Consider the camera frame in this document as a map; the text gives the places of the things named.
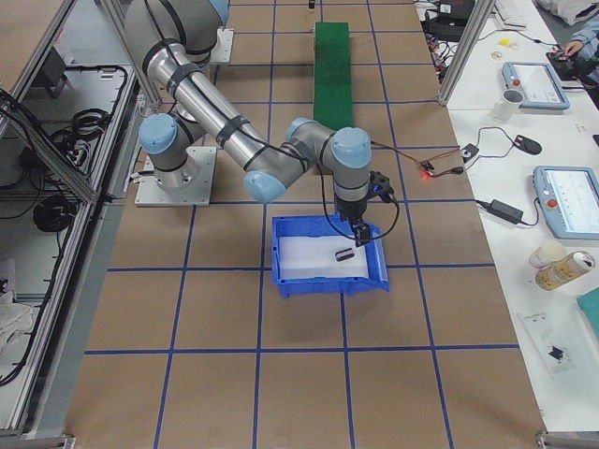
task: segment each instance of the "black round object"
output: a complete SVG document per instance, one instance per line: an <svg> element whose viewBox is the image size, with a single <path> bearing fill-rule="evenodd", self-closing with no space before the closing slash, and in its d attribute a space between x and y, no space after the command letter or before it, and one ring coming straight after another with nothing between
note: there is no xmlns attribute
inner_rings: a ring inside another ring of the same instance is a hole
<svg viewBox="0 0 599 449"><path fill-rule="evenodd" d="M67 229L77 212L77 206L62 195L53 195L34 207L34 223L43 232L59 232Z"/></svg>

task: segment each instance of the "white tabletop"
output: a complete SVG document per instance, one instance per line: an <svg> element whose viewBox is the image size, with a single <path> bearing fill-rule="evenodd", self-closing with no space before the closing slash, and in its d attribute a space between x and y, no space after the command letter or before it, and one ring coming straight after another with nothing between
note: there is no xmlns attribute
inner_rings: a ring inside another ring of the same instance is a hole
<svg viewBox="0 0 599 449"><path fill-rule="evenodd" d="M528 24L526 36L552 42L553 38L530 1L514 2ZM496 28L489 19L482 36ZM499 45L509 38L512 47ZM461 147L476 143L482 126L493 126L489 111L504 89L501 68L506 61L546 62L550 46L537 44L510 32L498 32L479 41L450 98L448 109ZM502 53L500 60L491 57ZM532 175L537 166L591 167L599 174L599 111L582 91L568 91L571 108L542 112L522 109L502 128L514 138L520 134L538 141L543 151L536 156L513 149L504 159L480 159L468 170L475 198L498 199L524 211L523 220L533 222L536 197ZM483 131L481 154L504 154L510 143L499 130ZM576 298L599 286L599 269L553 292L534 282L535 268L528 256L551 233L541 216L539 224L515 226L481 210L481 219L531 377L533 390L548 431L599 430L599 343L577 307ZM562 240L568 252L583 250L599 260L599 241ZM522 318L544 313L542 340L566 349L569 369L550 372L533 343Z"/></svg>

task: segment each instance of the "light blue cap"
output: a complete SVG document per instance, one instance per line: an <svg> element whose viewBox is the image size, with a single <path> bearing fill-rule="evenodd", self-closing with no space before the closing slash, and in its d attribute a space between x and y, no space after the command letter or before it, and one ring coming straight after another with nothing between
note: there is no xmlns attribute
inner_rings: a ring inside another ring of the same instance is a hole
<svg viewBox="0 0 599 449"><path fill-rule="evenodd" d="M371 137L361 128L342 128L333 137L332 152L344 166L364 168L373 158Z"/></svg>
<svg viewBox="0 0 599 449"><path fill-rule="evenodd" d="M260 203L271 203L285 193L285 185L274 176L262 171L248 171L243 185L249 194Z"/></svg>
<svg viewBox="0 0 599 449"><path fill-rule="evenodd" d="M285 140L290 140L293 137L293 133L295 133L300 126L304 123L315 122L314 120L304 119L303 117L298 117L296 120L291 122L289 127L287 128L287 132L285 133Z"/></svg>
<svg viewBox="0 0 599 449"><path fill-rule="evenodd" d="M139 127L139 140L149 154L160 154L177 137L177 122L168 114L154 114Z"/></svg>
<svg viewBox="0 0 599 449"><path fill-rule="evenodd" d="M227 0L210 0L214 9L221 18L221 22L226 24L228 20L228 1Z"/></svg>

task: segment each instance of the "blue plastic tray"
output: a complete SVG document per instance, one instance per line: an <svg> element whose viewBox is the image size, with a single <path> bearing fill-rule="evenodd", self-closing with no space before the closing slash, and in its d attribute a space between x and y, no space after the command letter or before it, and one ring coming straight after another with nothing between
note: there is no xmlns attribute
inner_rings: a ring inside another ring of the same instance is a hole
<svg viewBox="0 0 599 449"><path fill-rule="evenodd" d="M332 223L346 235L352 235L347 222L342 222L337 215L329 216ZM371 224L373 235L380 235L380 229ZM374 288L389 290L387 266L383 253L383 244L380 239L373 240L366 245L366 261L368 264L368 278L308 278L308 279L281 279L279 254L279 239L281 237L324 237L337 236L324 215L309 215L295 217L272 218L272 283L279 289L282 297L296 294L311 293L344 293L353 295L356 292L367 292Z"/></svg>

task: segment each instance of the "cup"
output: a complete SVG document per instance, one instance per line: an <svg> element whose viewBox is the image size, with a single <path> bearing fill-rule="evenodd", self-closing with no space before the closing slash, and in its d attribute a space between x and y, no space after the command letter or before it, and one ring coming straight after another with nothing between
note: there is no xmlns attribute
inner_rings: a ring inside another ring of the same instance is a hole
<svg viewBox="0 0 599 449"><path fill-rule="evenodd" d="M490 112L490 117L493 121L503 123L516 112L520 103L524 99L524 95L516 89L505 89L501 98Z"/></svg>
<svg viewBox="0 0 599 449"><path fill-rule="evenodd" d="M557 240L545 240L541 243L534 253L528 258L528 261L535 268L544 268L553 262L557 262L565 257L566 250Z"/></svg>

